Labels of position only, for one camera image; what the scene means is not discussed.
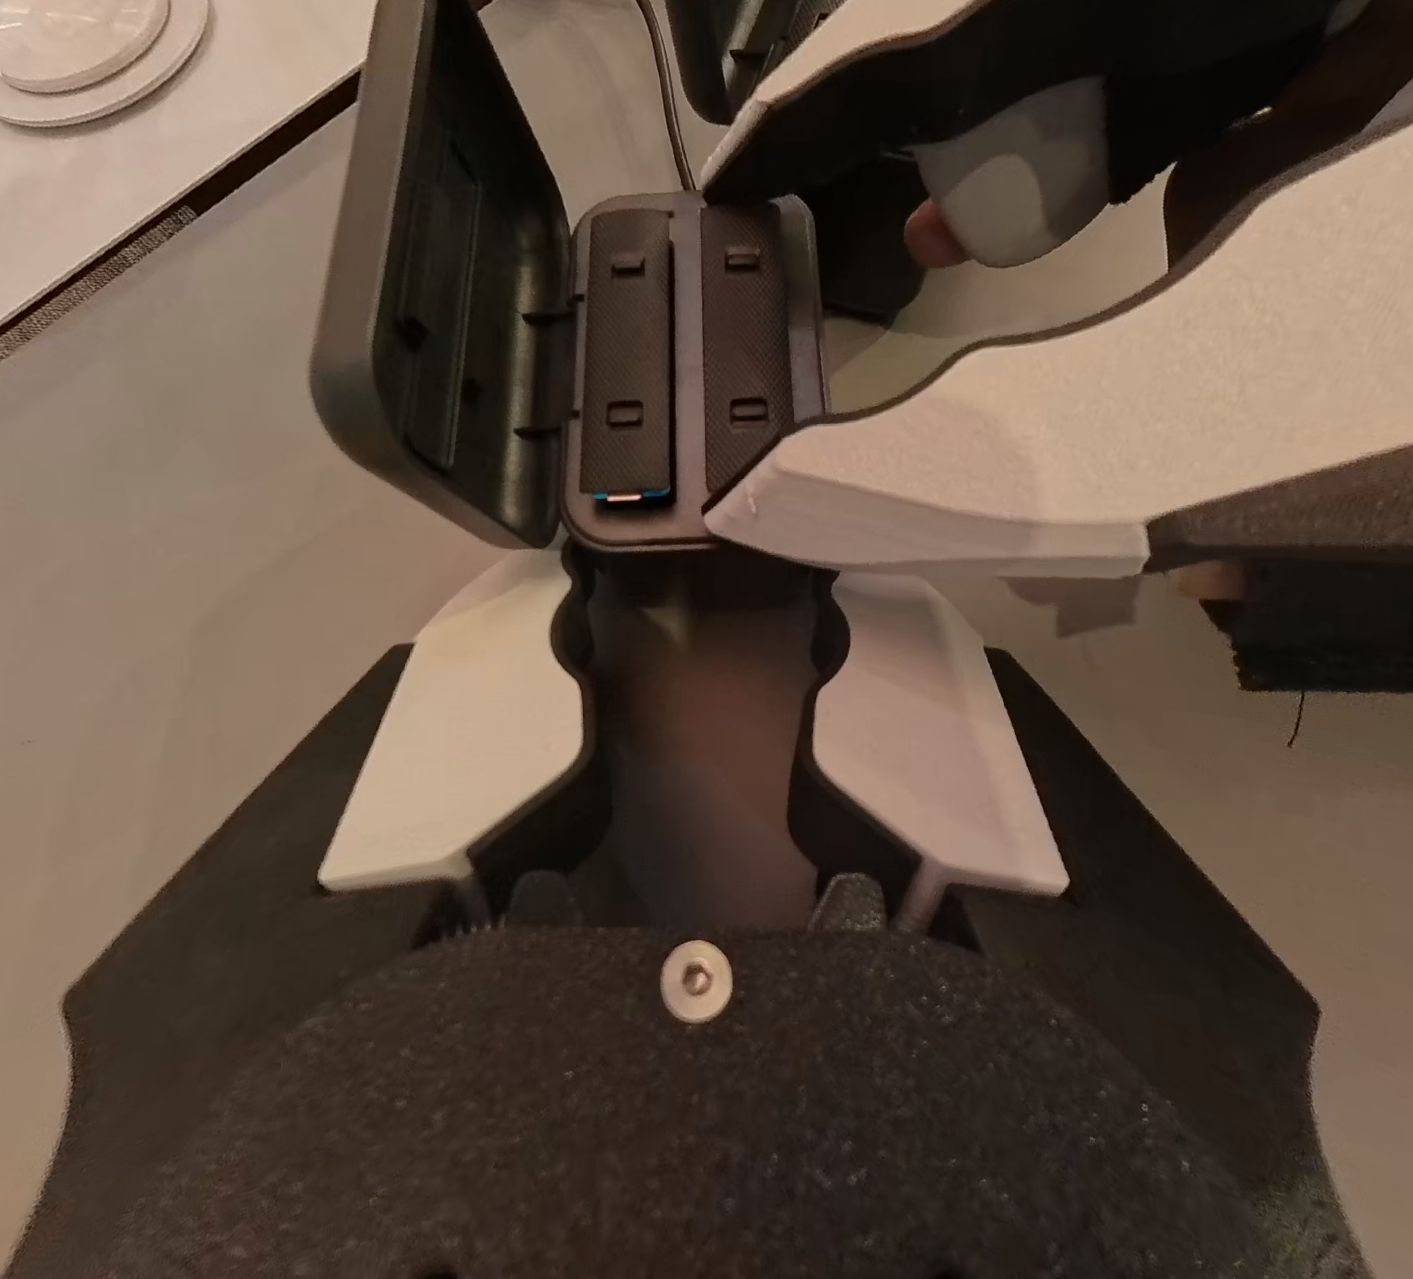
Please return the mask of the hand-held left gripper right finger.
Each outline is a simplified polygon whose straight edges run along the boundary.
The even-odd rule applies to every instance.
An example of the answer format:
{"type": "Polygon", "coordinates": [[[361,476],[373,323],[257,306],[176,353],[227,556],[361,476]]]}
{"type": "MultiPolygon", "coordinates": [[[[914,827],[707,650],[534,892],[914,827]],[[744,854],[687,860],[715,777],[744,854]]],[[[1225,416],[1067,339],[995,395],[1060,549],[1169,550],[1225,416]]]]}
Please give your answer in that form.
{"type": "Polygon", "coordinates": [[[928,583],[840,575],[821,596],[811,864],[889,904],[952,886],[1060,898],[1070,877],[980,636],[928,583]]]}

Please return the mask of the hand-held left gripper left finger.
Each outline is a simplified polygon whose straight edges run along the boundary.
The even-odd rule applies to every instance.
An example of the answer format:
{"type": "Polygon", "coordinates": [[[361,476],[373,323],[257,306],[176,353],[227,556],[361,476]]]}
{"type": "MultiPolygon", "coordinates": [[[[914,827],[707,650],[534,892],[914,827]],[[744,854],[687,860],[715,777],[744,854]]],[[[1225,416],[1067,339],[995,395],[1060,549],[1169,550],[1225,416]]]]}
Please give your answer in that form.
{"type": "Polygon", "coordinates": [[[563,552],[506,556],[417,634],[320,865],[330,893],[466,880],[591,745],[563,552]]]}

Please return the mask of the black battery blue stripe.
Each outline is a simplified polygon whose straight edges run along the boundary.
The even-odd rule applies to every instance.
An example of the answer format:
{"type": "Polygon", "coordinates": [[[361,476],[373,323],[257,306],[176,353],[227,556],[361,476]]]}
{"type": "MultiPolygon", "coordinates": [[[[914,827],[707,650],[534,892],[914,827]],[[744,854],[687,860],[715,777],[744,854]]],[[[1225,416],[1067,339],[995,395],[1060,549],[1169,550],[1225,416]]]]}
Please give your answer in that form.
{"type": "Polygon", "coordinates": [[[672,216],[606,211],[588,230],[579,493],[619,512],[676,500],[672,216]]]}
{"type": "Polygon", "coordinates": [[[702,214],[704,475],[715,500],[794,419],[780,211],[702,214]]]}

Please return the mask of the person's right hand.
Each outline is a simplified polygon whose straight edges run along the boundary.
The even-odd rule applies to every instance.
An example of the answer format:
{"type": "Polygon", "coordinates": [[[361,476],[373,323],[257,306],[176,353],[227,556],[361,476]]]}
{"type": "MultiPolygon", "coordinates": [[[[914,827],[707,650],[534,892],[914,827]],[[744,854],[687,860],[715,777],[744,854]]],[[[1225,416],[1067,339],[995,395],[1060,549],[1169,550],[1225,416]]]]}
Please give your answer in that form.
{"type": "Polygon", "coordinates": [[[1163,202],[1170,267],[1236,204],[1369,124],[1412,77],[1410,0],[1373,0],[1254,121],[1174,167],[1163,202]]]}

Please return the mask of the white base mat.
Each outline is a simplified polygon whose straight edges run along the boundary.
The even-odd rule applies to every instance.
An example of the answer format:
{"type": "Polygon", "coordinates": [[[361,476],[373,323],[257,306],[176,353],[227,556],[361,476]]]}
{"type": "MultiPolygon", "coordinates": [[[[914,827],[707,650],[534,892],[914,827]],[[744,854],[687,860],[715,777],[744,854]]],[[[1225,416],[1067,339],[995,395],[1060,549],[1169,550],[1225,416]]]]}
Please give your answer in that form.
{"type": "Polygon", "coordinates": [[[209,0],[174,79],[114,117],[3,124],[2,317],[22,322],[363,65],[377,0],[209,0]]]}

